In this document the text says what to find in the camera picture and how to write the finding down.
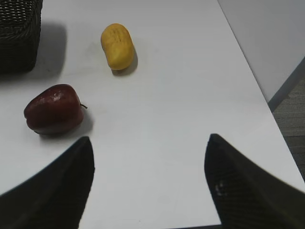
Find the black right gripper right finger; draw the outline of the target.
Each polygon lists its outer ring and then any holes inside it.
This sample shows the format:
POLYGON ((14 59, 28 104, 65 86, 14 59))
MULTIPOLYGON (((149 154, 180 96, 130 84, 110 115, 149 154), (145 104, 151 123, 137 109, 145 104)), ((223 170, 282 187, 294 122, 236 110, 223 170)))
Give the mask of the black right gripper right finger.
POLYGON ((305 194, 263 170, 218 134, 210 135, 204 173, 223 228, 305 227, 305 194))

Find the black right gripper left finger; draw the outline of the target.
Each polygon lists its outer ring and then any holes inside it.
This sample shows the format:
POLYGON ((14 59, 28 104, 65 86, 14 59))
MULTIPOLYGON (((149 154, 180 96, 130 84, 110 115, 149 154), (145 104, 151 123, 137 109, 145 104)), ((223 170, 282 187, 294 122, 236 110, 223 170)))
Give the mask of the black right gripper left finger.
POLYGON ((95 172, 89 137, 0 196, 2 229, 77 229, 95 172))

